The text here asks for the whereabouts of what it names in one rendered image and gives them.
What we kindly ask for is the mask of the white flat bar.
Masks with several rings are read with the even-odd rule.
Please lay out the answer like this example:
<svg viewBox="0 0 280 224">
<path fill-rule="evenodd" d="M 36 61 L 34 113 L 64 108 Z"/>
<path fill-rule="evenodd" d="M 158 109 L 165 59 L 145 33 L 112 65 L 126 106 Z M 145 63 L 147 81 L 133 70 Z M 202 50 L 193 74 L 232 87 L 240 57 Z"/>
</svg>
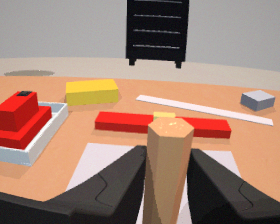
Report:
<svg viewBox="0 0 280 224">
<path fill-rule="evenodd" d="M 232 111 L 226 111 L 226 109 L 218 109 L 212 107 L 204 107 L 204 105 L 183 103 L 183 101 L 161 99 L 161 97 L 140 95 L 136 100 L 149 101 L 149 103 L 169 105 L 169 107 L 191 109 L 191 111 L 199 111 L 204 113 L 212 113 L 212 115 L 230 117 L 230 119 L 242 120 L 242 121 L 254 121 L 254 123 L 260 123 L 270 125 L 273 127 L 273 119 L 262 119 L 262 117 L 245 115 L 245 113 L 238 113 Z"/>
</svg>

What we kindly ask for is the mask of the yellow rectangular block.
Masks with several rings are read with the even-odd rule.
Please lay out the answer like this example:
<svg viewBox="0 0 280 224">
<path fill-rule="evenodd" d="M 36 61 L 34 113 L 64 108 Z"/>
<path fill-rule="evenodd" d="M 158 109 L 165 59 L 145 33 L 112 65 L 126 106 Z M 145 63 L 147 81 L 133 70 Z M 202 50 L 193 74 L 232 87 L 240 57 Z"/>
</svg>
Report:
<svg viewBox="0 0 280 224">
<path fill-rule="evenodd" d="M 119 88 L 115 80 L 69 81 L 65 87 L 68 105 L 117 103 Z"/>
</svg>

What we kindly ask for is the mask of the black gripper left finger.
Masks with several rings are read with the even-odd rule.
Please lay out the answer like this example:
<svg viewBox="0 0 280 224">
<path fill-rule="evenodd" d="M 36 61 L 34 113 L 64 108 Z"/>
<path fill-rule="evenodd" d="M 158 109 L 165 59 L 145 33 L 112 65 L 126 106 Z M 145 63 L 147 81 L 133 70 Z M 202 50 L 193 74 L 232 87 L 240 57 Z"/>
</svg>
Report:
<svg viewBox="0 0 280 224">
<path fill-rule="evenodd" d="M 47 201 L 0 192 L 0 224 L 136 224 L 147 145 L 136 145 L 91 179 Z"/>
</svg>

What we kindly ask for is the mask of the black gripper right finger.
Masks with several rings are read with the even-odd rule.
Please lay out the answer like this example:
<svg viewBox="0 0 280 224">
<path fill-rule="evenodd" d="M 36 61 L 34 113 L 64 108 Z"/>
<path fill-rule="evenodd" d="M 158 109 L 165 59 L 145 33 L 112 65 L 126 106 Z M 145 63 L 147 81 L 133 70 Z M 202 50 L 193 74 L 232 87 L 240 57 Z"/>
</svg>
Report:
<svg viewBox="0 0 280 224">
<path fill-rule="evenodd" d="M 192 148 L 187 167 L 192 224 L 280 224 L 280 202 Z"/>
</svg>

